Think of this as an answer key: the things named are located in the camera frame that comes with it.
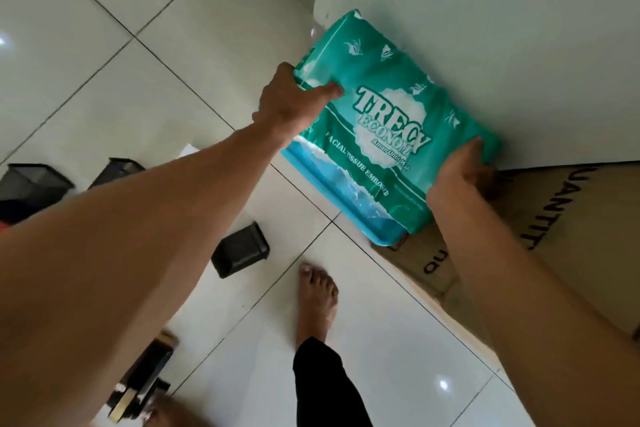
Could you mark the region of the green facial tissue pack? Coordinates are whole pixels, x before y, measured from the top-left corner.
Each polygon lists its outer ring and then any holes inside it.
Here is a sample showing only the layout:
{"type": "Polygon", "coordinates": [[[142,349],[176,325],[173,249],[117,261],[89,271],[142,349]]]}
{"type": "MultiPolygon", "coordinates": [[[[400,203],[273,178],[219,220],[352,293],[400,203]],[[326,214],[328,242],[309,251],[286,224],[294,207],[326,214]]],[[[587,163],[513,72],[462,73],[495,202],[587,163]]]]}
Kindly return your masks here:
{"type": "Polygon", "coordinates": [[[483,162],[499,153],[500,139],[358,10],[329,27],[293,75],[305,91],[336,82],[344,93],[282,155],[375,245],[433,221],[426,193],[453,151],[480,137],[483,162]]]}

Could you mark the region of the person's right hand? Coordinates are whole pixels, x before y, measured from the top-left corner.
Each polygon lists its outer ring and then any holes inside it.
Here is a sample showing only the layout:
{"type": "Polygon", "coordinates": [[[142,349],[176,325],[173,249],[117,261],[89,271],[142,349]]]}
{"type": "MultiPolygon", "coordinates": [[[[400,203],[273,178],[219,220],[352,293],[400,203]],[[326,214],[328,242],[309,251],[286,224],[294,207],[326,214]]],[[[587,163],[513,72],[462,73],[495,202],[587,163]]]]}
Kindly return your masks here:
{"type": "Polygon", "coordinates": [[[493,186],[497,170],[484,160],[483,163],[481,167],[453,167],[451,155],[448,156],[426,194],[426,204],[430,211],[436,215],[438,209],[444,209],[446,204],[465,196],[469,190],[486,194],[493,186]]]}

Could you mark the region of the person's left forearm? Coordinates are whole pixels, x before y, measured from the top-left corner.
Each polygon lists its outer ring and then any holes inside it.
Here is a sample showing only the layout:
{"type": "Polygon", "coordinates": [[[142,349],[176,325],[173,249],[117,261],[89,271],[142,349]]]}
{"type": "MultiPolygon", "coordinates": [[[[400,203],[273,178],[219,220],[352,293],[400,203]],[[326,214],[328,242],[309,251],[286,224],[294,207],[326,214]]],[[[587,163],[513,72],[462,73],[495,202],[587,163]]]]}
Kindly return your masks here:
{"type": "Polygon", "coordinates": [[[0,234],[0,427],[87,427],[290,139],[254,123],[0,234]]]}

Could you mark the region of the person's black trouser leg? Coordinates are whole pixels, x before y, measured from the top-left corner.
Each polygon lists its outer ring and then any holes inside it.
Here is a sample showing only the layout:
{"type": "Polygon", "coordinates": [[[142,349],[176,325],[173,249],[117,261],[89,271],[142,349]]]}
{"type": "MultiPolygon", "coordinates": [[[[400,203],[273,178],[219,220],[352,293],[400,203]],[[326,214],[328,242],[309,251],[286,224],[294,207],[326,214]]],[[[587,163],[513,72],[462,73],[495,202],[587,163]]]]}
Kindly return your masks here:
{"type": "Polygon", "coordinates": [[[297,427],[372,427],[340,356],[324,342],[315,337],[302,342],[292,368],[297,427]]]}

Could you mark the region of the black and gold stapler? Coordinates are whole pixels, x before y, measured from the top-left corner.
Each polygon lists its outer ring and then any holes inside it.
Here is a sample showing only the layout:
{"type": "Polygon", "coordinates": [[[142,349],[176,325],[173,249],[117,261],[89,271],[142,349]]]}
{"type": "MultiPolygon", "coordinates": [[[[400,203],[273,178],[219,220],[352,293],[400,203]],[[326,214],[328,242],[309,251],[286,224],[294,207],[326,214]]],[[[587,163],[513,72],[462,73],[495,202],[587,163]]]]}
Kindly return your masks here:
{"type": "Polygon", "coordinates": [[[116,384],[106,402],[108,420],[137,420],[150,412],[149,404],[157,393],[166,393],[170,383],[160,378],[179,343],[178,338],[163,330],[150,342],[135,363],[116,384]]]}

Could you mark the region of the person's left hand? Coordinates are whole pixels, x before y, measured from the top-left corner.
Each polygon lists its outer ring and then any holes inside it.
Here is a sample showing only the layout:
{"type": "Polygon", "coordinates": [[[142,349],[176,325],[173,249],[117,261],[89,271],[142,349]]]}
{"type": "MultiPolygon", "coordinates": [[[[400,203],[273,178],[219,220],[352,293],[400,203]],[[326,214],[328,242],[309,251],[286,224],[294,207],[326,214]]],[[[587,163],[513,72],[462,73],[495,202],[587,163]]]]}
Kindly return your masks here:
{"type": "Polygon", "coordinates": [[[319,117],[323,109],[309,108],[303,92],[294,78],[294,67],[288,62],[280,63],[271,81],[263,88],[259,108],[253,113],[254,123],[265,123],[275,131],[281,148],[306,130],[319,117]]]}

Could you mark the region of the person's right forearm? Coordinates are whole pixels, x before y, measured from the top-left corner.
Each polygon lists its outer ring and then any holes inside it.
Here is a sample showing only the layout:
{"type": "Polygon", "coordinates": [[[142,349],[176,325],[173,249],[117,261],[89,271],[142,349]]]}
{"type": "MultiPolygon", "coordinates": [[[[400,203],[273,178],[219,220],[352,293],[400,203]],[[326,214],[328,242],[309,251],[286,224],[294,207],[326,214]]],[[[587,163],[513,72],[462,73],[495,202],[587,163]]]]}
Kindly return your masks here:
{"type": "Polygon", "coordinates": [[[537,427],[640,427],[640,348],[527,251],[476,190],[435,219],[537,427]]]}

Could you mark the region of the brown cardboard box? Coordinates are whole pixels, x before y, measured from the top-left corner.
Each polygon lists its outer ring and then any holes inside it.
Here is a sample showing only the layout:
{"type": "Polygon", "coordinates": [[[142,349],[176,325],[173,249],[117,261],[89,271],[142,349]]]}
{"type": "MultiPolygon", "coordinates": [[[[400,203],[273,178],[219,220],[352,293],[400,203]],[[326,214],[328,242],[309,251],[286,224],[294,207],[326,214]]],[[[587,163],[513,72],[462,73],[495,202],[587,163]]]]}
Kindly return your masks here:
{"type": "MultiPolygon", "coordinates": [[[[525,248],[640,342],[640,162],[500,171],[488,199],[525,248]]],[[[435,223],[371,247],[455,332],[490,348],[435,223]]]]}

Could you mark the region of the black mesh pen holder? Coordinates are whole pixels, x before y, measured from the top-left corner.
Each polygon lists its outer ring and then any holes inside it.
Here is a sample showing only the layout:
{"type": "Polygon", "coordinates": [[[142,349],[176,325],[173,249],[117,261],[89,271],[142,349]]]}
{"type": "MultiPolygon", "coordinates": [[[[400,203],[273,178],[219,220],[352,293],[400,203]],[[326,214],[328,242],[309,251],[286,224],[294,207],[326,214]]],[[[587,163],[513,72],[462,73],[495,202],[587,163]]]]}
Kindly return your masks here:
{"type": "Polygon", "coordinates": [[[223,238],[211,256],[221,279],[266,260],[271,248],[257,222],[223,238]]]}
{"type": "Polygon", "coordinates": [[[144,166],[130,158],[110,157],[108,164],[92,181],[89,189],[145,170],[144,166]]]}

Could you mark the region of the person's left foot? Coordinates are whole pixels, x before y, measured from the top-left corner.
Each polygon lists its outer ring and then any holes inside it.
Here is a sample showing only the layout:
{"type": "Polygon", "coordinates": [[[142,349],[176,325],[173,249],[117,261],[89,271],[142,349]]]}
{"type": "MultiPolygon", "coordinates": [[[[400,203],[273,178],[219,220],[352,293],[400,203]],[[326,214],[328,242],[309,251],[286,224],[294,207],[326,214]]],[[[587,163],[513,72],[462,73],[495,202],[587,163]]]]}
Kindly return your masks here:
{"type": "Polygon", "coordinates": [[[166,394],[157,394],[151,401],[149,416],[142,427],[214,427],[214,425],[180,400],[166,394]]]}

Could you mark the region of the person's foot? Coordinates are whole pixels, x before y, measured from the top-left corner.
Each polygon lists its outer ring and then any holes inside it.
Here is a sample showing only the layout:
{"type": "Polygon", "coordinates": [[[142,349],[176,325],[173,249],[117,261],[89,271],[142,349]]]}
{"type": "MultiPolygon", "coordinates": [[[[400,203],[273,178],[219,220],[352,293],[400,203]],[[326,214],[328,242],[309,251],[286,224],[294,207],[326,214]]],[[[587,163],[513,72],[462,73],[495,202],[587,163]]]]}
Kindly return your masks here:
{"type": "Polygon", "coordinates": [[[214,427],[214,425],[180,400],[166,394],[157,394],[151,401],[149,416],[142,427],[214,427]]]}
{"type": "Polygon", "coordinates": [[[325,342],[337,315],[339,289],[323,268],[308,262],[299,269],[296,350],[309,338],[325,342]]]}

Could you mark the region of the person's right foot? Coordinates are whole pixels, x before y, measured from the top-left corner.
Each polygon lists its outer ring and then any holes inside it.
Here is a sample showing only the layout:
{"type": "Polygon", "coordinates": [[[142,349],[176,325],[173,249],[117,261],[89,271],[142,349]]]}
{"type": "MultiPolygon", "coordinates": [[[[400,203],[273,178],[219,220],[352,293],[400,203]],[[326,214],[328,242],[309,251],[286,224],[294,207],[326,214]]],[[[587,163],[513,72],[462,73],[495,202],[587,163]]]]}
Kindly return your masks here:
{"type": "Polygon", "coordinates": [[[299,269],[296,350],[309,338],[325,342],[337,315],[339,289],[323,268],[308,262],[299,269]]]}

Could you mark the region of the large black mesh basket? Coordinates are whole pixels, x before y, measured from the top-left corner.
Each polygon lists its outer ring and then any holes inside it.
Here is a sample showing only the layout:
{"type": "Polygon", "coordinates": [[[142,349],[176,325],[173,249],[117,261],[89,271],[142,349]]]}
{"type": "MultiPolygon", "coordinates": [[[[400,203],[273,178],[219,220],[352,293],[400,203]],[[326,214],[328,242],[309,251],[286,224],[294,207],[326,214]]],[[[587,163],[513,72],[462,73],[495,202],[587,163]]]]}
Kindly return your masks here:
{"type": "Polygon", "coordinates": [[[0,226],[15,226],[73,189],[75,185],[50,165],[8,164],[0,178],[0,226]]]}

